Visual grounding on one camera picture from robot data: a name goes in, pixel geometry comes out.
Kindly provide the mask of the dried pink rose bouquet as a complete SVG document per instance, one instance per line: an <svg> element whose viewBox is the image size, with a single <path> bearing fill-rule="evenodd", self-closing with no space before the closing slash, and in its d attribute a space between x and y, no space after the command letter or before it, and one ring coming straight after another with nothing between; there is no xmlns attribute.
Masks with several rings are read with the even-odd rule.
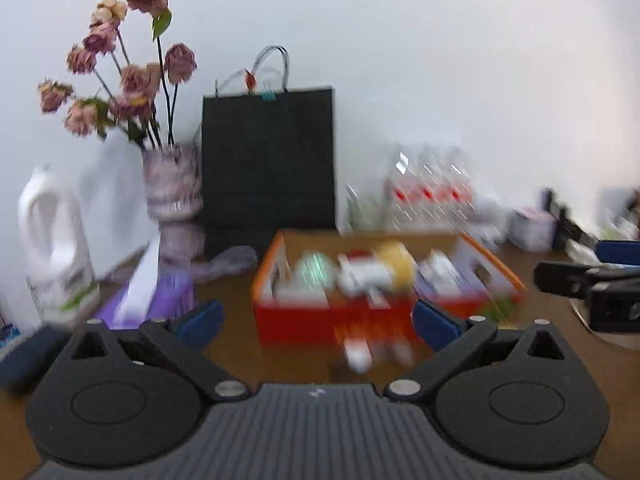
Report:
<svg viewBox="0 0 640 480"><path fill-rule="evenodd" d="M147 16L156 59L135 63L122 38L129 12ZM123 133L141 151L177 146L174 128L178 93L198 69L195 53L179 42L169 48L162 36L172 21L169 0L101 0L92 11L88 32L66 54L66 70L93 76L99 89L91 96L72 84L47 78L37 86L40 112L64 110L65 129L78 136L104 140Z"/></svg>

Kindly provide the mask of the clear plastic bag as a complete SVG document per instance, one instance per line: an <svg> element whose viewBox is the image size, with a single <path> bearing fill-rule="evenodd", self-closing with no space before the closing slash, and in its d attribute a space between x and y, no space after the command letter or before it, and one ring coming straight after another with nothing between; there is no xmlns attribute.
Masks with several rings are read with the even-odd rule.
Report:
<svg viewBox="0 0 640 480"><path fill-rule="evenodd" d="M295 263L292 279L310 289L332 289L335 285L337 267L322 252L304 252Z"/></svg>

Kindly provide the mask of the red orange cardboard box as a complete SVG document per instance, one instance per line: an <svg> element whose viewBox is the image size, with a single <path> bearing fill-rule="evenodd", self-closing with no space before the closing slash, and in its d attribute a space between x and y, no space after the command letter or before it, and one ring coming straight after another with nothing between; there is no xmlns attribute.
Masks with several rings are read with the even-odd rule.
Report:
<svg viewBox="0 0 640 480"><path fill-rule="evenodd" d="M304 252L327 255L338 273L339 255L370 256L391 240L404 244L417 264L432 250L444 252L474 292L430 299L420 297L413 284L408 292L399 294L372 290L349 297L336 281L332 289L310 289L292 279L295 263ZM419 335L412 326L411 311L421 299L458 318L479 314L500 322L525 292L522 281L506 264L466 234L281 231L262 258L252 286L252 303L263 346L338 347L352 342L415 342Z"/></svg>

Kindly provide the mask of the marbled purple vase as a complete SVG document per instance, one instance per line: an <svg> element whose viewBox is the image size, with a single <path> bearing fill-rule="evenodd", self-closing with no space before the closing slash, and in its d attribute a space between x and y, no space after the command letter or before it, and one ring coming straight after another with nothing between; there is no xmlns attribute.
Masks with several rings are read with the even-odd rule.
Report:
<svg viewBox="0 0 640 480"><path fill-rule="evenodd" d="M143 154L143 181L149 217L160 229L160 256L188 263L203 255L201 154L195 144L179 144Z"/></svg>

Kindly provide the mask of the small white tin box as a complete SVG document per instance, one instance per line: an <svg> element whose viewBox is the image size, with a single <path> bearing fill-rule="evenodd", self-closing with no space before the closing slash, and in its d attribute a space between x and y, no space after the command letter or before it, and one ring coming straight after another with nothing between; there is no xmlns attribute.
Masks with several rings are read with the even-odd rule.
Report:
<svg viewBox="0 0 640 480"><path fill-rule="evenodd" d="M555 218L548 211L523 208L512 211L508 240L524 252L548 252L555 233Z"/></svg>

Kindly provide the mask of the water bottle middle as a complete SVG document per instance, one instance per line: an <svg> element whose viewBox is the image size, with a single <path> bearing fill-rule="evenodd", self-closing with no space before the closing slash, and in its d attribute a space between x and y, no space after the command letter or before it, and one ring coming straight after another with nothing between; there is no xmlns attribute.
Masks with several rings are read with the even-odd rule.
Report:
<svg viewBox="0 0 640 480"><path fill-rule="evenodd" d="M420 151L419 177L424 220L432 229L443 229L447 224L446 211L442 208L444 182L438 154L431 144Z"/></svg>

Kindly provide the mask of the water bottle right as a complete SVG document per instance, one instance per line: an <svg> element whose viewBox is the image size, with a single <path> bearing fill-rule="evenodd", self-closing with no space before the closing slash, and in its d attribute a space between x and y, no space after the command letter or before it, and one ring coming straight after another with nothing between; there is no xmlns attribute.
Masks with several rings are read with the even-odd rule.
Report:
<svg viewBox="0 0 640 480"><path fill-rule="evenodd" d="M464 232L474 214L473 183L464 151L458 146L450 148L446 164L452 224L457 231Z"/></svg>

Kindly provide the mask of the clear glass jar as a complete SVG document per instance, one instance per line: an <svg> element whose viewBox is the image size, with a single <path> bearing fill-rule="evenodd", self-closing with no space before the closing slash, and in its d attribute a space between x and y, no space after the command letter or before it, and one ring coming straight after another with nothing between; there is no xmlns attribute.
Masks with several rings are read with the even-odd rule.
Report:
<svg viewBox="0 0 640 480"><path fill-rule="evenodd" d="M381 231L384 229L382 204L371 195L361 194L346 185L346 223L352 232Z"/></svg>

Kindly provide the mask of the yellow white plush toy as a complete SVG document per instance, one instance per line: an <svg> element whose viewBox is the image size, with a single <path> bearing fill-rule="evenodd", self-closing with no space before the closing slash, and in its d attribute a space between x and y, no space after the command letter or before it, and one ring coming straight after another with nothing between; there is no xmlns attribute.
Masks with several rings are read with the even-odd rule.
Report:
<svg viewBox="0 0 640 480"><path fill-rule="evenodd" d="M391 240L384 242L370 256L348 258L338 256L340 270L336 282L345 296L382 290L390 294L408 292L416 280L418 264L407 247Z"/></svg>

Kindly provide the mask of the purple tissue pack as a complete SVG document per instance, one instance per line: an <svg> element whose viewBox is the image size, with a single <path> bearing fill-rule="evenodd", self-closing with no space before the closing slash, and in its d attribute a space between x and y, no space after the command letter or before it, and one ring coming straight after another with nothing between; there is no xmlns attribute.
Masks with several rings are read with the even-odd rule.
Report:
<svg viewBox="0 0 640 480"><path fill-rule="evenodd" d="M128 284L98 307L93 318L111 330L135 330L145 321L181 318L194 308L191 275L160 264L160 238L154 238Z"/></svg>

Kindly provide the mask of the black cosmetic bottle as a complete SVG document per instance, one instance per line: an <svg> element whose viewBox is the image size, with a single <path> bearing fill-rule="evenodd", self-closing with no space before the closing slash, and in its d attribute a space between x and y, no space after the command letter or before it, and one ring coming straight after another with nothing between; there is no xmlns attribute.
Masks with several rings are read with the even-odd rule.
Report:
<svg viewBox="0 0 640 480"><path fill-rule="evenodd" d="M564 252L567 243L571 240L593 249L597 239L585 232L570 218L570 208L561 203L552 188L545 188L541 193L542 210L551 214L554 222L551 242L552 252Z"/></svg>

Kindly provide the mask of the water bottle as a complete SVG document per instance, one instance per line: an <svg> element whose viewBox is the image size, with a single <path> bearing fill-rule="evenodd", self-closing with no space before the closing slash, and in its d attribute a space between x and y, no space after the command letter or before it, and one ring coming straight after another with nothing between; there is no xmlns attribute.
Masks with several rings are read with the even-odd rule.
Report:
<svg viewBox="0 0 640 480"><path fill-rule="evenodd" d="M450 148L446 164L452 224L457 231L464 232L474 214L473 183L464 151L458 146Z"/></svg>
<svg viewBox="0 0 640 480"><path fill-rule="evenodd" d="M424 220L432 229L443 229L447 224L446 211L442 208L444 182L438 154L431 144L420 151L419 177Z"/></svg>
<svg viewBox="0 0 640 480"><path fill-rule="evenodd" d="M384 196L386 226L397 231L411 231L418 227L420 200L419 180L411 165L411 155L400 144L394 146L390 166L385 176Z"/></svg>

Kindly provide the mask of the white robot figurine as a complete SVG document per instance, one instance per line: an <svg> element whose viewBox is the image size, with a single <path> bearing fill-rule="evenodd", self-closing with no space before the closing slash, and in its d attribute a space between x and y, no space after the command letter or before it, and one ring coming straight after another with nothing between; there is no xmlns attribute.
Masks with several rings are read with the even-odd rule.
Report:
<svg viewBox="0 0 640 480"><path fill-rule="evenodd" d="M472 222L474 237L490 250L506 240L511 208L495 196L480 196Z"/></svg>

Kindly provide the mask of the water bottle left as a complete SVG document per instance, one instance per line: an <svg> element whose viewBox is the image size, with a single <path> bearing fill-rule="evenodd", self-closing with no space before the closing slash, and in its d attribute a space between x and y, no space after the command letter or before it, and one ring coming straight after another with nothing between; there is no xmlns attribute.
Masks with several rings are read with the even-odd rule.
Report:
<svg viewBox="0 0 640 480"><path fill-rule="evenodd" d="M411 155L400 144L394 146L390 166L385 176L384 196L386 226L397 231L411 231L418 227L420 200L419 180L411 165Z"/></svg>

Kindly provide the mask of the white detergent jug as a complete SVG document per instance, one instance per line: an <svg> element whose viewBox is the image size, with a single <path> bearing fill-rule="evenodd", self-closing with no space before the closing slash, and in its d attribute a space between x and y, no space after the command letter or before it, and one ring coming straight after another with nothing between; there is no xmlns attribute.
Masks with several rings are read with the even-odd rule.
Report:
<svg viewBox="0 0 640 480"><path fill-rule="evenodd" d="M36 168L18 200L17 222L41 321L67 328L82 323L100 292L73 190L49 167Z"/></svg>

